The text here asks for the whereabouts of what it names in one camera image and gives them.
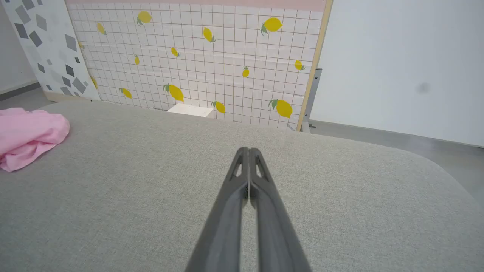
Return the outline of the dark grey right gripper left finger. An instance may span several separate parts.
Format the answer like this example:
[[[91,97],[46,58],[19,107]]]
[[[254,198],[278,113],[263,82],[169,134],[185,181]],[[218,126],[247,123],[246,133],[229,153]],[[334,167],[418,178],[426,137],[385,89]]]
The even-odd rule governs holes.
[[[248,147],[236,151],[186,272],[240,271],[242,209],[247,203],[250,173],[248,156]]]

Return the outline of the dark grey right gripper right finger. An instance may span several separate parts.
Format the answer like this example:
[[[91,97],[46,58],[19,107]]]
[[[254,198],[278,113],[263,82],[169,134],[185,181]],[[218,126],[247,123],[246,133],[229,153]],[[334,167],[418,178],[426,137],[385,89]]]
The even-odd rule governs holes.
[[[311,272],[260,150],[249,150],[249,198],[256,210],[260,272]]]

